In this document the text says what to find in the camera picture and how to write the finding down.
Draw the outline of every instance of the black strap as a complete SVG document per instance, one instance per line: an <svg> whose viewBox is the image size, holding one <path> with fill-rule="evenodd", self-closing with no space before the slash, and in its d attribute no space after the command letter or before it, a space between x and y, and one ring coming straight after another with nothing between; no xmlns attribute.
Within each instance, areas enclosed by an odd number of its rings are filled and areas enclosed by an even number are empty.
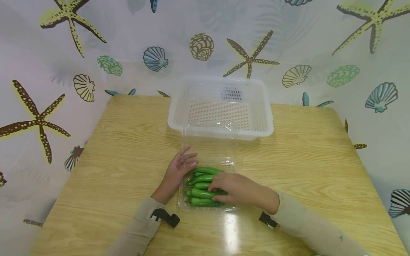
<svg viewBox="0 0 410 256"><path fill-rule="evenodd" d="M276 221L271 219L271 217L269 215L267 215L265 212L262 212L262 214L259 217L259 221L261 221L261 222L265 223L266 225L268 225L269 227L273 227L273 228L276 228L276 226L278 225L276 223Z"/></svg>
<svg viewBox="0 0 410 256"><path fill-rule="evenodd" d="M159 221L159 219L165 220L165 222L173 228L175 228L180 221L179 217L175 213L170 216L168 212L162 208L154 210L151 214L151 218L153 216L157 217L156 221Z"/></svg>

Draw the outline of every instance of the cone shell print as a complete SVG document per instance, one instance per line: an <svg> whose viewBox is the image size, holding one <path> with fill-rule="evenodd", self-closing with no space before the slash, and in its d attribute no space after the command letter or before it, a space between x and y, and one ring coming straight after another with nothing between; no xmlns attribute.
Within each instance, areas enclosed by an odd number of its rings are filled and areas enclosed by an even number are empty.
<svg viewBox="0 0 410 256"><path fill-rule="evenodd" d="M330 73L326 83L331 87L339 87L352 81L360 72L356 65L341 66Z"/></svg>
<svg viewBox="0 0 410 256"><path fill-rule="evenodd" d="M207 61L214 51L214 41L204 33L196 34L191 38L189 49L195 59Z"/></svg>
<svg viewBox="0 0 410 256"><path fill-rule="evenodd" d="M107 74L113 74L119 77L123 73L121 64L107 55L99 56L97 62L100 68L107 72Z"/></svg>

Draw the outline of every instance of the right hand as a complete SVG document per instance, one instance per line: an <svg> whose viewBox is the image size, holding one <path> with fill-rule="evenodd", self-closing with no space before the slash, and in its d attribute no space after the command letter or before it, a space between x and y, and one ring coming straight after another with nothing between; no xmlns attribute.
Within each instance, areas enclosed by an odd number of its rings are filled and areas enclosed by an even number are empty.
<svg viewBox="0 0 410 256"><path fill-rule="evenodd" d="M228 194L216 195L212 198L214 201L253 205L270 214L275 214L279 207L279 197L275 191L237 173L220 172L215 175L208 191L217 189L222 189Z"/></svg>

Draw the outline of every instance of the wood grain surface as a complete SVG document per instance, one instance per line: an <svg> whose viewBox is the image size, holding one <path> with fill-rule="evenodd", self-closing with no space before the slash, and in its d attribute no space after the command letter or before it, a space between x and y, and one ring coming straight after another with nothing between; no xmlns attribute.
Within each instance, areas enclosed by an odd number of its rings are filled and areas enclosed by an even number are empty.
<svg viewBox="0 0 410 256"><path fill-rule="evenodd" d="M31 250L34 256L103 255L181 148L167 125L171 99L114 96ZM372 255L407 255L333 109L272 105L275 132L237 143L237 172L286 192L365 246ZM311 256L301 241L258 221L259 209L183 211L177 196L147 256Z"/></svg>

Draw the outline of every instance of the left hand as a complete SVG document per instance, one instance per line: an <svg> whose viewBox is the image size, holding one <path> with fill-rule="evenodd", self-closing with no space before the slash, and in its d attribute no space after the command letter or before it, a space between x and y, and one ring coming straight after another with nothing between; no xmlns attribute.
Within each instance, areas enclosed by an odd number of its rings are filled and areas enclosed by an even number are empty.
<svg viewBox="0 0 410 256"><path fill-rule="evenodd" d="M198 153L185 154L191 146L186 146L179 151L175 157L171 160L164 174L161 184L151 195L155 201L161 204L167 204L167 202L174 196L178 187L181 185L185 174L189 173L196 167L198 163L196 160L192 160L198 155Z"/></svg>

